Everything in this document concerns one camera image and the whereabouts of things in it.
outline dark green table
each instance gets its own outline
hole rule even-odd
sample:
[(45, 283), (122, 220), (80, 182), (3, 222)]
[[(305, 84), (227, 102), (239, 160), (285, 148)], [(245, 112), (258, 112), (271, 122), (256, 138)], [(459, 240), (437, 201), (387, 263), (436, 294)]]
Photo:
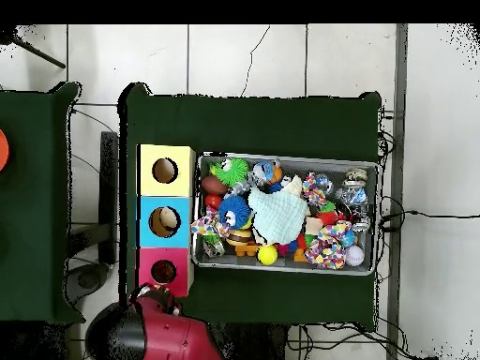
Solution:
[(10, 159), (0, 172), (0, 320), (83, 322), (63, 293), (67, 270), (68, 110), (79, 85), (0, 91)]
[[(377, 93), (360, 98), (214, 98), (152, 96), (129, 85), (121, 116), (121, 266), (127, 290), (135, 287), (135, 150), (140, 143), (186, 145), (221, 151), (300, 158), (378, 160)], [(359, 322), (374, 327), (375, 276), (349, 277), (217, 268), (195, 268), (184, 299), (187, 316), (209, 322)]]

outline gray bin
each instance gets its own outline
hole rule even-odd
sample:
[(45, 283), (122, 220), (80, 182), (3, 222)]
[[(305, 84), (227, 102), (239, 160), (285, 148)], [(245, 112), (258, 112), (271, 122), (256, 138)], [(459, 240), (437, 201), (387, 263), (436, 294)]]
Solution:
[[(334, 274), (334, 275), (353, 275), (366, 276), (375, 269), (375, 253), (378, 244), (378, 229), (380, 215), (380, 181), (382, 169), (376, 163), (365, 161), (345, 161), (345, 160), (323, 160), (317, 158), (303, 158), (303, 157), (271, 157), (258, 155), (240, 155), (240, 154), (225, 154), (220, 157), (218, 154), (212, 152), (205, 152), (199, 156), (197, 160), (197, 177), (203, 178), (209, 174), (209, 167), (212, 163), (218, 163), (222, 158), (243, 158), (247, 161), (250, 169), (254, 164), (260, 160), (274, 160), (280, 161), (280, 168), (285, 175), (293, 177), (298, 175), (302, 180), (305, 179), (308, 173), (324, 173), (334, 183), (335, 190), (341, 188), (342, 182), (345, 179), (345, 172), (352, 168), (361, 168), (367, 171), (367, 184), (365, 191), (368, 199), (368, 212), (371, 226), (367, 232), (359, 232), (358, 246), (360, 246), (365, 253), (365, 259), (359, 266), (349, 266), (345, 264), (341, 269), (333, 270), (328, 268), (321, 268), (315, 266), (313, 263), (294, 262), (293, 258), (278, 256), (277, 261), (269, 266), (262, 265), (255, 257), (243, 256), (237, 257), (235, 255), (234, 247), (228, 243), (224, 243), (225, 255), (217, 258), (210, 258), (203, 252), (202, 238), (197, 234), (192, 235), (191, 254), (192, 260), (199, 266), (210, 266), (220, 268), (233, 269), (252, 269), (263, 271), (280, 271), (280, 272), (302, 272), (302, 273), (316, 273), (316, 274)], [(193, 218), (198, 219), (202, 216), (204, 210), (205, 191), (197, 184), (195, 187), (195, 203), (193, 210)], [(335, 195), (328, 198), (332, 202), (336, 202)]]

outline pink box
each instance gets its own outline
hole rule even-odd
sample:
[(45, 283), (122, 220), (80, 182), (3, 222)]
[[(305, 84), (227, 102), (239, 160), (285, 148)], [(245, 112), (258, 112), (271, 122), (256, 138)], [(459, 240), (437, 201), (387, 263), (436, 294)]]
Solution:
[(139, 283), (167, 286), (176, 297), (188, 296), (193, 263), (188, 248), (139, 248)]

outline blue box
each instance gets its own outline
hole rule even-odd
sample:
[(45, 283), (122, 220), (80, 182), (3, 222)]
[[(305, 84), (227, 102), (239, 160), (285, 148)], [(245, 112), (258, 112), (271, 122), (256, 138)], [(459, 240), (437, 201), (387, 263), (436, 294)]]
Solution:
[[(150, 226), (151, 222), (154, 222), (153, 219), (159, 219), (159, 210), (157, 209), (165, 207), (170, 207), (174, 211), (177, 224), (172, 234), (167, 237), (159, 237)], [(140, 230), (138, 232), (140, 233), (141, 248), (189, 248), (190, 223), (191, 198), (140, 197)]]

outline yellow box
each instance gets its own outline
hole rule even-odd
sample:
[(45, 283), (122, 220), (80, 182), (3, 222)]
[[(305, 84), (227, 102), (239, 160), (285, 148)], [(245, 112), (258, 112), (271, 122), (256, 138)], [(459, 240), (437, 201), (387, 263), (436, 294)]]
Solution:
[(137, 194), (140, 191), (142, 196), (192, 196), (194, 167), (195, 152), (188, 146), (141, 144)]

